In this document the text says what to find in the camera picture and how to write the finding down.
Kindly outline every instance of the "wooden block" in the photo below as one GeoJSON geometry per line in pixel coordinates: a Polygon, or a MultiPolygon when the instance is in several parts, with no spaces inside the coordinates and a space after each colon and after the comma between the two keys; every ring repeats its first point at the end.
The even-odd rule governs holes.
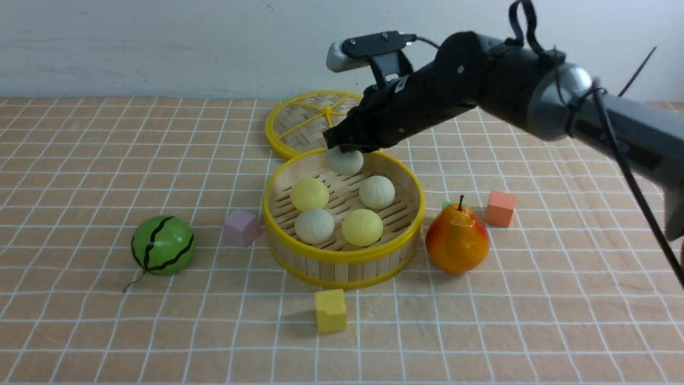
{"type": "Polygon", "coordinates": [[[240,247],[247,247],[261,233],[259,219],[241,208],[231,211],[223,221],[223,234],[240,247]]]}
{"type": "Polygon", "coordinates": [[[347,329],[347,305],[344,300],[344,290],[323,290],[313,295],[318,332],[335,333],[347,329]]]}
{"type": "Polygon", "coordinates": [[[491,191],[487,201],[485,222],[502,227],[510,226],[515,209],[515,195],[502,191],[491,191]]]}

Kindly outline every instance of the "white wall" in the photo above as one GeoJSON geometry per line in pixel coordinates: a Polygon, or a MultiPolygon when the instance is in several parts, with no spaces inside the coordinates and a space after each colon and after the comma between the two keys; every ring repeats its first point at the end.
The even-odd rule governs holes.
{"type": "MultiPolygon", "coordinates": [[[[441,42],[474,29],[505,38],[511,0],[4,0],[0,94],[283,98],[360,92],[368,69],[327,70],[334,40],[398,29],[441,42]]],[[[684,101],[682,0],[536,0],[538,40],[618,92],[684,101]]],[[[407,50],[416,67],[434,50],[407,50]]]]}

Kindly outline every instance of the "orange block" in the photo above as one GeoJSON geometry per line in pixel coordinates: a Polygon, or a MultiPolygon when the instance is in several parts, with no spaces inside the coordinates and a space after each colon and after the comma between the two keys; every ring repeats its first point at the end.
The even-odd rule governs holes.
{"type": "Polygon", "coordinates": [[[484,220],[491,225],[508,227],[513,219],[513,209],[515,209],[515,195],[491,191],[484,220]]]}

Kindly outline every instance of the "black strap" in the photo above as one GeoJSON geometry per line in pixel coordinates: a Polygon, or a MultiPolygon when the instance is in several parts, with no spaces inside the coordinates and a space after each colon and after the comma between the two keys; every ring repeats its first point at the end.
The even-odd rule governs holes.
{"type": "Polygon", "coordinates": [[[537,55],[544,53],[544,49],[539,45],[534,32],[537,30],[537,14],[534,12],[534,6],[531,0],[516,0],[508,8],[508,20],[511,23],[511,28],[515,33],[515,39],[507,39],[509,44],[523,46],[525,45],[525,37],[523,36],[523,29],[520,28],[518,22],[518,5],[523,4],[523,11],[525,13],[525,20],[527,21],[527,44],[537,55]]]}

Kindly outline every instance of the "yellow block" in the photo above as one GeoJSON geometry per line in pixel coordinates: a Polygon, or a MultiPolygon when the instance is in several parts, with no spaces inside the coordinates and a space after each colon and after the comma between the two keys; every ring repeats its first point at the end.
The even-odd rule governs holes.
{"type": "Polygon", "coordinates": [[[319,333],[341,332],[347,328],[347,305],[344,290],[323,290],[314,293],[316,322],[319,333]]]}

